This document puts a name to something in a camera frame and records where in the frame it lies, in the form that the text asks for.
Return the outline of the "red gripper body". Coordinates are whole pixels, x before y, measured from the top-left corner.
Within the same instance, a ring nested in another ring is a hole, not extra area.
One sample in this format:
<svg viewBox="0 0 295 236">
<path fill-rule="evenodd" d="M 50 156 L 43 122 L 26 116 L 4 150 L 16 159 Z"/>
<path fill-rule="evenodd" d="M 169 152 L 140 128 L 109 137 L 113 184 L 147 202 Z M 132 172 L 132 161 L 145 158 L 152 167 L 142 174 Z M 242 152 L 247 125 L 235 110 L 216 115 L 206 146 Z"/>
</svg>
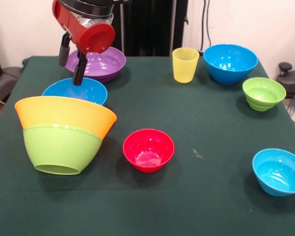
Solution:
<svg viewBox="0 0 295 236">
<path fill-rule="evenodd" d="M 76 47 L 87 53 L 102 53 L 115 39 L 111 25 L 112 6 L 95 6 L 81 0 L 55 0 L 52 12 Z"/>
</svg>

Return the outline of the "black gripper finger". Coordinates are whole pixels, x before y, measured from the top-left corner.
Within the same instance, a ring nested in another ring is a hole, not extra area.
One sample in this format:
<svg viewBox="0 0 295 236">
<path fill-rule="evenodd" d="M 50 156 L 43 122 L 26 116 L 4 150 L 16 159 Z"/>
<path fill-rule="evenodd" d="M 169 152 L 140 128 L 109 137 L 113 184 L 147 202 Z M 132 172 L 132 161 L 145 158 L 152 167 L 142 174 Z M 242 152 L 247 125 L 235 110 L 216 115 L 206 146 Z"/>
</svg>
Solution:
<svg viewBox="0 0 295 236">
<path fill-rule="evenodd" d="M 80 50 L 78 50 L 77 56 L 79 60 L 77 65 L 75 66 L 75 70 L 73 73 L 73 85 L 80 86 L 83 81 L 83 76 L 86 69 L 86 65 L 88 63 L 88 59 L 86 57 L 86 54 L 84 54 Z"/>
<path fill-rule="evenodd" d="M 69 52 L 70 52 L 70 41 L 71 41 L 71 35 L 69 33 L 65 33 L 62 36 L 60 49 L 59 49 L 59 65 L 64 67 L 66 66 Z"/>
</svg>

